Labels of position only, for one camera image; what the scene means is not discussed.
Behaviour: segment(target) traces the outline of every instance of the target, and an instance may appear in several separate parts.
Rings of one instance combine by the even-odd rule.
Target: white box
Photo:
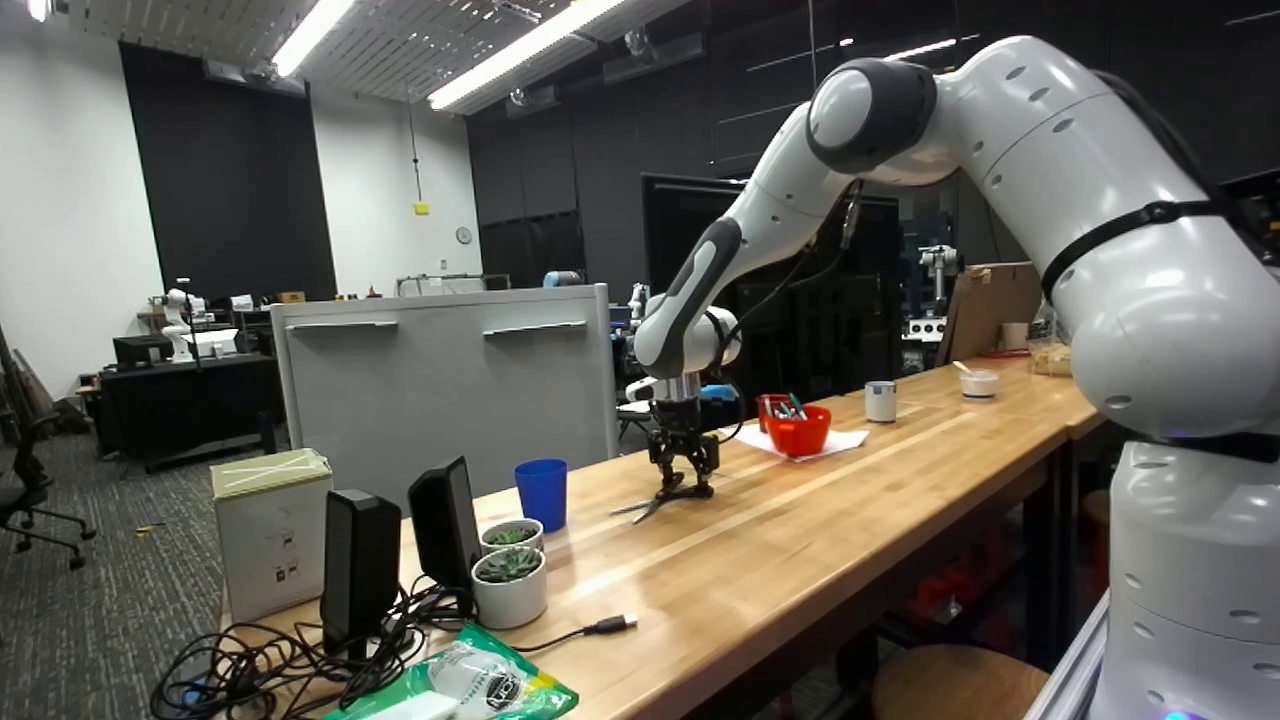
[[[328,460],[295,447],[212,464],[208,475],[230,624],[315,600],[325,593]]]

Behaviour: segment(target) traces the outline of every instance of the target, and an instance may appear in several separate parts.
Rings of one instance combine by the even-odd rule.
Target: wooden workbench
[[[616,516],[654,492],[642,452],[574,467],[566,526],[548,534],[548,615],[504,641],[535,644],[632,613],[637,631],[535,654],[578,691],[574,717],[724,717],[742,683],[787,666],[787,653],[838,644],[897,603],[918,579],[902,567],[946,530],[1035,492],[1057,495],[1053,460],[1100,412],[1071,379],[996,368],[996,398],[964,398],[954,368],[899,379],[897,423],[865,423],[859,390],[818,398],[835,431],[868,429],[850,452],[783,460],[727,439],[715,495],[642,523]],[[498,516],[515,516],[515,492],[479,499],[479,523]],[[410,534],[399,565],[419,572]]]

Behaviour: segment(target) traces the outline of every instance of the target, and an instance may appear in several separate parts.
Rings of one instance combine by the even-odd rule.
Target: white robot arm
[[[954,169],[1035,258],[1082,396],[1161,439],[1131,442],[1113,485],[1113,628],[1092,717],[1271,717],[1276,464],[1170,442],[1276,436],[1280,285],[1151,127],[1053,45],[1010,37],[946,74],[838,62],[642,314],[637,358],[658,407],[686,402],[734,337],[711,294],[798,253],[850,177],[931,185]]]

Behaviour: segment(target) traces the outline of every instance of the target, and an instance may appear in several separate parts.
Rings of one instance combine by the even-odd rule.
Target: red cup
[[[815,402],[804,402],[804,416],[794,418],[779,418],[779,416],[768,418],[770,447],[783,456],[825,452],[826,431],[831,431],[831,412]]]

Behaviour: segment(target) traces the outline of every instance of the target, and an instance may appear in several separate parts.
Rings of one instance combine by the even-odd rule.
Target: white wall
[[[0,329],[42,386],[112,362],[158,258],[112,41],[0,3]]]
[[[394,276],[479,270],[468,127],[406,107],[315,88],[315,149],[338,291],[394,291]]]

